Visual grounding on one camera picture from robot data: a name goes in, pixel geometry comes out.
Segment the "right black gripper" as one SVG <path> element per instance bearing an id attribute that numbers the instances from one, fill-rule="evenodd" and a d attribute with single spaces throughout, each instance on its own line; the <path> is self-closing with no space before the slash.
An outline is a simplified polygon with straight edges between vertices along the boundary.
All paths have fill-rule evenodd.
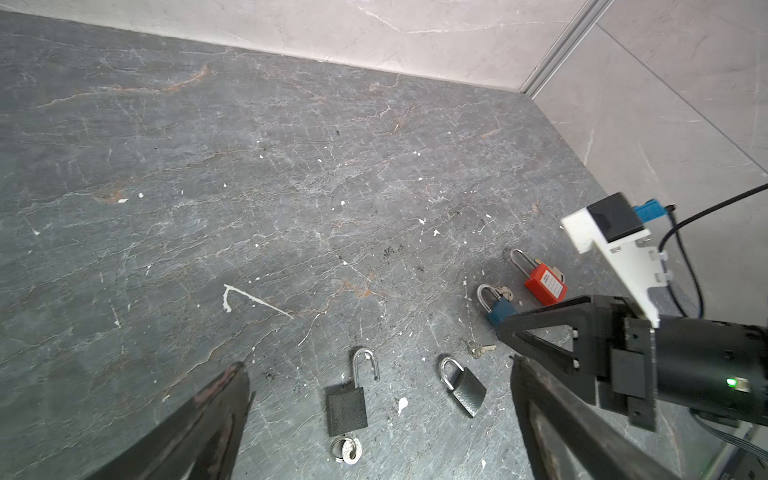
<path id="1" fill-rule="evenodd" d="M 568 326 L 579 335 L 598 337 L 597 393 L 595 349 L 575 340 L 572 351 L 528 330 Z M 520 355 L 538 362 L 578 398 L 625 416 L 630 425 L 656 430 L 657 368 L 655 329 L 633 301 L 616 296 L 583 295 L 535 310 L 504 316 L 497 338 Z"/>

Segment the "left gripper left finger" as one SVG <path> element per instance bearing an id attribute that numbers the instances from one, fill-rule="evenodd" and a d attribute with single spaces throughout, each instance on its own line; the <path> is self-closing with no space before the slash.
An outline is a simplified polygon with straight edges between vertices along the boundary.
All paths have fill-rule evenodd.
<path id="1" fill-rule="evenodd" d="M 229 479 L 252 401 L 235 362 L 91 479 Z"/>

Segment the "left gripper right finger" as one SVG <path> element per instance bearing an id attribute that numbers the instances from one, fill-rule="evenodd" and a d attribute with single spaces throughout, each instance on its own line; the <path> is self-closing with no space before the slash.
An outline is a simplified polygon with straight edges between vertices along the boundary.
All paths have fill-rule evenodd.
<path id="1" fill-rule="evenodd" d="M 609 426 L 537 362 L 516 356 L 510 389 L 536 479 L 575 479 L 573 459 L 594 479 L 676 477 Z"/>

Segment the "red padlock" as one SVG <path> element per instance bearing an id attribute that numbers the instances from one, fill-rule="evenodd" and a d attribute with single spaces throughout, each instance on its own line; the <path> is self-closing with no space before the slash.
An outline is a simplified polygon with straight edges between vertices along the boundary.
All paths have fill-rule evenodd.
<path id="1" fill-rule="evenodd" d="M 564 276 L 557 269 L 531 259 L 520 249 L 510 251 L 512 264 L 526 277 L 524 286 L 542 306 L 562 302 L 568 292 Z"/>

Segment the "blue padlock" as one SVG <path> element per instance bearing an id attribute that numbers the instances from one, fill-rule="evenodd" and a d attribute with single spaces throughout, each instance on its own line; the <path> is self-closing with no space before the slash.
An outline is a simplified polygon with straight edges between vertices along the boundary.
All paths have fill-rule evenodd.
<path id="1" fill-rule="evenodd" d="M 494 328 L 498 328 L 508 317 L 518 314 L 513 305 L 513 293 L 506 286 L 498 288 L 490 284 L 480 284 L 476 297 L 486 312 L 486 319 Z"/>

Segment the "small silver key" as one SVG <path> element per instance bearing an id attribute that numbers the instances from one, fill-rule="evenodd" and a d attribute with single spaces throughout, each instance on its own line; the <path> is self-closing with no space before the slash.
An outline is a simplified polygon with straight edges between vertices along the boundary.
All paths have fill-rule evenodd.
<path id="1" fill-rule="evenodd" d="M 495 344 L 483 345 L 476 341 L 469 341 L 467 343 L 467 348 L 472 358 L 479 359 L 484 354 L 494 351 L 497 346 Z"/>

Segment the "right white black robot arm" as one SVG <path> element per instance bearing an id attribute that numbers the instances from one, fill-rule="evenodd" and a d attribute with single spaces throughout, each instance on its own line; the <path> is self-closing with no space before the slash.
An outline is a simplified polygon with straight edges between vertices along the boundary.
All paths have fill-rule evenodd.
<path id="1" fill-rule="evenodd" d="M 588 405 L 648 431 L 657 403 L 706 418 L 767 423 L 767 330 L 663 315 L 652 324 L 626 297 L 587 295 L 527 312 L 500 299 L 497 338 Z"/>

